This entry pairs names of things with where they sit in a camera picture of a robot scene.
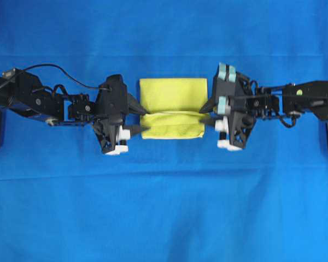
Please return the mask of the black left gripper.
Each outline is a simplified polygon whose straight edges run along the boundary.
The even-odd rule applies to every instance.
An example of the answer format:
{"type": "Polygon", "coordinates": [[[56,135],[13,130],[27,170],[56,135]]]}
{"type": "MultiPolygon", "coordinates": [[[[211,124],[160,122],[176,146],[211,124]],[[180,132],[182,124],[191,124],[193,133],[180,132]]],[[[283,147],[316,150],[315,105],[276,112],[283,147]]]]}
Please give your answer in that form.
{"type": "Polygon", "coordinates": [[[150,129],[147,126],[132,124],[124,127],[126,116],[131,114],[146,115],[148,112],[130,93],[127,94],[128,109],[95,108],[92,128],[101,147],[102,154],[119,155],[128,151],[127,140],[130,134],[140,134],[150,129]]]}

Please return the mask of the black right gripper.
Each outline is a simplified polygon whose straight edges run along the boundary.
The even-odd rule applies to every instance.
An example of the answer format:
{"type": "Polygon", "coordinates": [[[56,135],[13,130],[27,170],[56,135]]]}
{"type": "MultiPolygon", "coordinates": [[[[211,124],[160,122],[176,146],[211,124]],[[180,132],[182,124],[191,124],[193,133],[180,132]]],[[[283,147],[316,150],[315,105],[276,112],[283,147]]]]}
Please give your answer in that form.
{"type": "MultiPolygon", "coordinates": [[[[199,110],[200,114],[212,112],[215,107],[215,100],[209,99],[199,110]]],[[[217,142],[218,148],[228,151],[240,151],[245,149],[248,136],[254,128],[256,119],[253,116],[238,111],[233,111],[229,105],[229,100],[220,96],[218,98],[216,114],[214,117],[205,117],[201,123],[206,126],[214,127],[219,133],[217,142]]]]}

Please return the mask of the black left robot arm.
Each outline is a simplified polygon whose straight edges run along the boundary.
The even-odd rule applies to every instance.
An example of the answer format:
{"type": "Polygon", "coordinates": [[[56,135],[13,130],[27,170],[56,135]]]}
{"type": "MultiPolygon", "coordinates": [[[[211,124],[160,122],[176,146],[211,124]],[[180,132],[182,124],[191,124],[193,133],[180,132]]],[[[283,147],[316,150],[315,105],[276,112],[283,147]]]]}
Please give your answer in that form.
{"type": "Polygon", "coordinates": [[[128,151],[127,141],[149,130],[139,124],[127,125],[129,114],[147,114],[138,100],[128,93],[120,74],[111,75],[96,87],[96,100],[88,94],[69,94],[64,85],[44,86],[39,77],[27,70],[13,68],[0,76],[0,146],[3,110],[51,127],[91,125],[101,152],[119,155],[128,151]]]}

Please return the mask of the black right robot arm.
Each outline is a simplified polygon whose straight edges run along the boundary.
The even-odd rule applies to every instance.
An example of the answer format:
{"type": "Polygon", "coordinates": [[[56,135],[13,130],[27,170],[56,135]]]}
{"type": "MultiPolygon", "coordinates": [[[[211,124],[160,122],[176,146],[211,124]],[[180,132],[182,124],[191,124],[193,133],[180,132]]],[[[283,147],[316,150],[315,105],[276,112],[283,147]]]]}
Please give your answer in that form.
{"type": "Polygon", "coordinates": [[[212,96],[199,112],[206,114],[200,123],[219,132],[219,147],[243,150],[258,119],[279,120],[292,128],[311,112],[328,122],[328,81],[262,87],[242,75],[235,81],[215,77],[212,96]]]}

